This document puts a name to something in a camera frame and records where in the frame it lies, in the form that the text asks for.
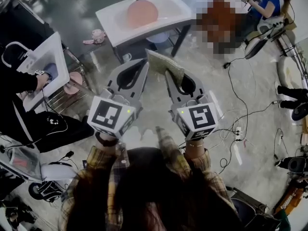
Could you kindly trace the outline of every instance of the power outlet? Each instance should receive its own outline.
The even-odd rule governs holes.
[[[242,128],[241,127],[237,127],[236,128],[236,132],[235,132],[235,140],[236,142],[240,142],[241,140],[241,137],[243,136],[243,131],[242,131]]]

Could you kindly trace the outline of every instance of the round pink plate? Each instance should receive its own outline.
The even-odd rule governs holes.
[[[132,28],[145,26],[157,21],[158,10],[156,6],[147,0],[134,1],[128,8],[128,24]]]
[[[73,79],[74,81],[76,81],[79,85],[82,85],[82,76],[80,73],[78,72],[72,72],[69,74],[70,78]],[[70,84],[66,84],[64,86],[64,91],[69,94],[69,95],[73,95],[76,94],[77,92],[79,92],[79,89],[76,87],[73,87]]]

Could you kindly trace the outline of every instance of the blue shirt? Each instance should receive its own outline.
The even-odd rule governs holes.
[[[280,5],[280,0],[262,0],[262,1],[259,3],[259,5],[260,5],[263,9],[265,9],[269,1],[271,1],[271,2],[274,4],[274,6],[275,6],[274,12],[273,12],[273,14],[272,14],[271,17],[280,15],[280,13],[281,13],[280,7],[283,5],[283,4]],[[253,15],[254,15],[256,18],[261,19],[262,15],[261,15],[255,8],[251,8],[250,11],[253,13]]]

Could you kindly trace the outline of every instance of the plaid shirt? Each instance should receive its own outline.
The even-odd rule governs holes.
[[[164,158],[166,159],[165,161],[167,162],[167,167],[169,170],[179,175],[183,180],[187,179],[190,176],[191,168],[188,165],[184,155],[181,154],[178,146],[164,129],[156,128],[156,131],[159,138],[159,146]],[[87,159],[87,167],[91,167],[93,169],[107,169],[108,165],[110,165],[110,160],[113,158],[114,156],[107,155],[103,150],[97,149],[93,146]],[[205,153],[201,157],[193,159],[192,162],[196,168],[202,170],[205,179],[210,182],[210,187],[217,193],[217,195],[236,212],[235,207],[227,194],[222,178],[217,173],[210,171],[211,161],[208,150],[205,150]],[[128,167],[128,153],[124,147],[124,144],[120,144],[117,150],[116,160],[111,167],[108,183],[106,215],[107,230],[120,230],[123,223],[122,213],[117,213],[114,209],[114,197],[116,187],[120,182],[121,176],[125,173]],[[67,191],[62,197],[63,205],[59,219],[59,230],[61,231],[66,230],[68,216],[75,203],[73,196],[74,188],[78,184],[78,179],[85,176],[91,177],[90,173],[86,169],[79,172],[78,176],[73,179],[72,183],[69,185]]]

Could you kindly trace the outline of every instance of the concrete floor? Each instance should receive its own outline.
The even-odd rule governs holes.
[[[86,65],[91,85],[99,93],[111,71],[119,66],[113,51],[107,42],[101,47],[84,46],[82,40],[91,37],[91,31],[101,28],[95,16],[95,11],[121,0],[35,0],[33,9],[51,26],[59,31],[62,40],[80,60]],[[215,100],[219,117],[232,110],[245,109],[232,89],[228,71],[222,68],[223,63],[234,58],[244,56],[239,48],[233,55],[214,56],[205,43],[200,42],[199,33],[192,32],[184,41],[175,61],[197,75],[203,82],[208,96]],[[247,103],[249,112],[265,109],[270,102],[283,97],[277,97],[274,82],[278,80],[276,61],[279,51],[274,43],[268,43],[257,56],[251,60],[233,62],[230,75],[237,94]],[[133,127],[126,132],[124,141],[128,148],[139,145],[155,145],[155,126],[166,128],[176,143],[184,142],[179,128],[171,121],[167,112],[171,107],[171,100],[167,93],[165,78],[156,72],[149,71],[148,80],[141,97],[144,110]],[[70,115],[84,114],[89,109],[91,98],[86,97],[72,106],[67,113]],[[245,115],[246,111],[232,111],[226,113],[219,121],[219,128],[229,128],[237,116]],[[242,129],[246,126],[246,119],[242,119]],[[299,148],[301,126],[292,125],[290,112],[271,105],[266,111],[249,116],[247,140],[232,147],[230,165],[221,174],[226,185],[236,187],[258,201],[272,208],[281,197],[288,181],[287,171],[274,167],[273,148],[277,128],[284,132],[284,142],[290,156]],[[222,140],[219,132],[205,138],[205,146],[210,149],[212,168],[221,171],[221,158],[230,158],[230,144],[233,135]],[[78,168],[82,167],[82,160],[87,158],[95,139],[89,138],[69,146],[41,155],[42,163],[60,159],[69,150],[75,152],[72,159]],[[281,144],[276,145],[279,158],[287,156]],[[37,225],[45,231],[57,230],[57,218],[61,203],[56,201],[53,208],[44,201],[32,199],[27,192],[28,184],[16,189],[23,200],[29,204],[41,218]]]

